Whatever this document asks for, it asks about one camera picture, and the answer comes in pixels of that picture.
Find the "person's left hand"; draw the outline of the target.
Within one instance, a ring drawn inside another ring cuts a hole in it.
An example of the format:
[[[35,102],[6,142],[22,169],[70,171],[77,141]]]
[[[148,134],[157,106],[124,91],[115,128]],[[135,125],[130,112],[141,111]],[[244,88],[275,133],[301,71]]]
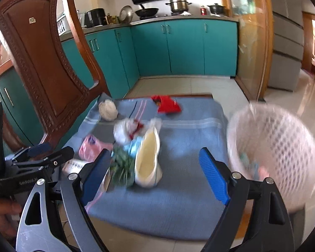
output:
[[[7,216],[18,215],[22,211],[19,203],[5,198],[0,198],[0,232],[6,239],[16,237],[17,230],[8,221]]]

